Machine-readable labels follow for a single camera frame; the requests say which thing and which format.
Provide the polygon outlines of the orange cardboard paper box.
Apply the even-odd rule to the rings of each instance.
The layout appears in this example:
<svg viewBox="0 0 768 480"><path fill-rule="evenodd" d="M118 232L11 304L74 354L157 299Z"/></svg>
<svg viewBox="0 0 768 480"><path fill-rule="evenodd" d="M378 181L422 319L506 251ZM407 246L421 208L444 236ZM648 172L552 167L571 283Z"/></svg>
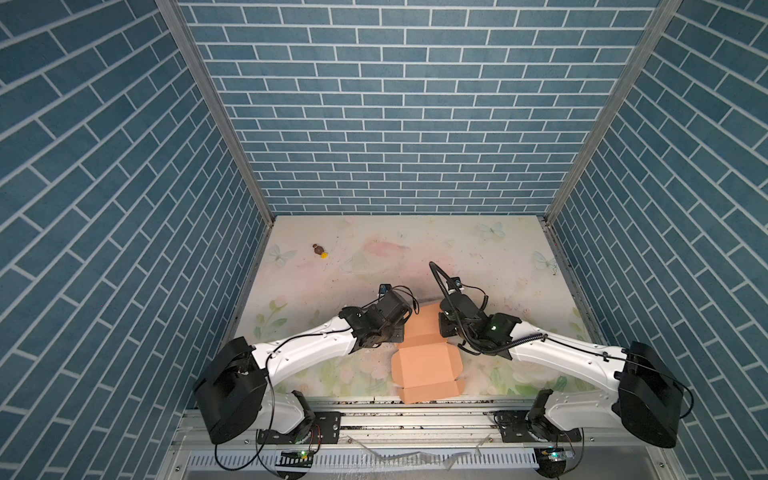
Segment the orange cardboard paper box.
<svg viewBox="0 0 768 480"><path fill-rule="evenodd" d="M391 373L405 404L454 398L464 391L460 351L440 334L440 312L437 302L422 304L404 324L404 340L392 357Z"/></svg>

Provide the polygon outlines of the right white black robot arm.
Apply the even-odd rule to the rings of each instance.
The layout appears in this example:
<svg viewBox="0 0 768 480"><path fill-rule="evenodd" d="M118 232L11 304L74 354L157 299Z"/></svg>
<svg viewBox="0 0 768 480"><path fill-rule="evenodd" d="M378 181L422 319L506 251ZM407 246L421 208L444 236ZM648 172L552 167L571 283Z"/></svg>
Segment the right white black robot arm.
<svg viewBox="0 0 768 480"><path fill-rule="evenodd" d="M684 388L652 347L600 345L513 315L488 315L458 290L444 296L440 309L442 335L459 336L471 352L541 365L590 385L576 393L540 390L526 415L535 438L555 441L572 430L622 427L652 446L676 446Z"/></svg>

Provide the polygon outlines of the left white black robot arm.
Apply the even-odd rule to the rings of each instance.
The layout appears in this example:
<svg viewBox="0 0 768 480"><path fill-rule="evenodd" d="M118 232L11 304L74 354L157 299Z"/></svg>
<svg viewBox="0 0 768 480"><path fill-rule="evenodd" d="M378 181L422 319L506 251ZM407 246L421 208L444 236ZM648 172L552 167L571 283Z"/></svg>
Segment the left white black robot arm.
<svg viewBox="0 0 768 480"><path fill-rule="evenodd" d="M314 413L298 391L278 394L282 381L316 364L404 339L404 325L419 311L410 289L380 286L376 299L345 306L336 316L282 340L228 341L203 370L193 395L209 439L221 445L251 427L303 435Z"/></svg>

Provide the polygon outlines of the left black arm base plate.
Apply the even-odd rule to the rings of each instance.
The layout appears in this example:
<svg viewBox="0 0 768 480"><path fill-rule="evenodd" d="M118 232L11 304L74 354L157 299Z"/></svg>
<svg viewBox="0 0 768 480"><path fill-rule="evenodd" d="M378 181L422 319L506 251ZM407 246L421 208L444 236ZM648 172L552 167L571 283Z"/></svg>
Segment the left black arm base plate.
<svg viewBox="0 0 768 480"><path fill-rule="evenodd" d="M274 430L258 432L260 444L306 444L311 442L320 446L337 444L341 426L342 414L338 411L320 411L314 413L312 422L302 421L289 433L283 434Z"/></svg>

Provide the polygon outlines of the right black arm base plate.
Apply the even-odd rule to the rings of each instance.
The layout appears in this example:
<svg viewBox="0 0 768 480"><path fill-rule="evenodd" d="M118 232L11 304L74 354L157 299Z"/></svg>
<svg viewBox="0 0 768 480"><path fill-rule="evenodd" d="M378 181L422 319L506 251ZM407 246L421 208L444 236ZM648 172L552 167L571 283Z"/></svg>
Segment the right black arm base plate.
<svg viewBox="0 0 768 480"><path fill-rule="evenodd" d="M497 410L489 417L498 430L503 443L576 443L583 439L581 429L569 431L559 430L543 416L534 421L528 418L528 412L523 410Z"/></svg>

